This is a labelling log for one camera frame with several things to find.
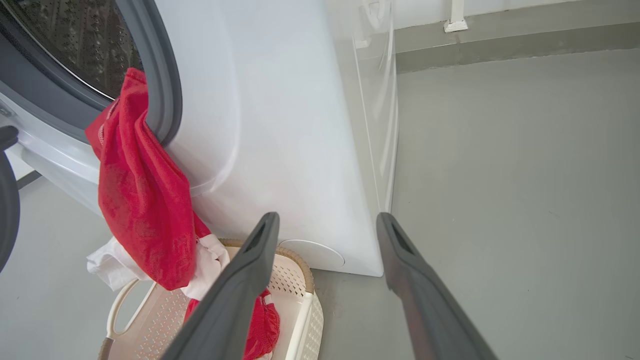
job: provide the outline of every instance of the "washing machine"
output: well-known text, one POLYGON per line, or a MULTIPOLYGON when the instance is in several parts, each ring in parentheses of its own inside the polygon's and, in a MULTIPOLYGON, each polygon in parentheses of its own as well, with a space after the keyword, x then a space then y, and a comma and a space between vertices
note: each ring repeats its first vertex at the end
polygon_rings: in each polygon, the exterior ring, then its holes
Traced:
POLYGON ((8 151, 88 209, 100 214, 99 161, 84 129, 137 67, 147 124, 214 234, 246 238, 277 211, 280 245, 311 267, 382 275, 391 0, 0 2, 0 126, 19 131, 8 151))

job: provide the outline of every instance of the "red cloth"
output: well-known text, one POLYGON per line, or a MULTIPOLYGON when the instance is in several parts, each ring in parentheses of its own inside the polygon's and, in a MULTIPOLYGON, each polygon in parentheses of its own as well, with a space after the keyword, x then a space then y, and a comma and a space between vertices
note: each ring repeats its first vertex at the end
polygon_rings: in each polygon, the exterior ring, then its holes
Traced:
MULTIPOLYGON (((280 336, 280 315, 271 302, 271 293, 264 290, 255 299, 249 334, 244 346, 243 360, 254 360, 273 351, 280 336)), ((191 299, 184 314, 186 322, 199 301, 191 299)))
POLYGON ((98 204, 113 236, 167 290, 187 286, 197 237, 211 232, 193 213, 189 182, 145 119, 145 74, 129 69, 120 97, 85 130, 100 159, 98 204))

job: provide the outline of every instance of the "laundry basket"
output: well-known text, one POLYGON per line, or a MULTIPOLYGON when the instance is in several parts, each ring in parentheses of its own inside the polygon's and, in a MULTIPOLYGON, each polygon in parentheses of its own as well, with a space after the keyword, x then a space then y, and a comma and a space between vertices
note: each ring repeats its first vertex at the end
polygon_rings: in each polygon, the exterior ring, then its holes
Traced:
MULTIPOLYGON (((233 258, 241 240, 221 240, 233 258)), ((182 291, 167 291, 153 284, 122 332, 115 321, 124 299, 138 281, 118 294, 107 320, 107 337, 99 360, 160 359, 182 327, 189 299, 182 291)), ((277 247, 269 291, 280 315, 280 337, 273 360, 315 360, 318 357, 324 317, 314 291, 311 271, 295 252, 277 247)))

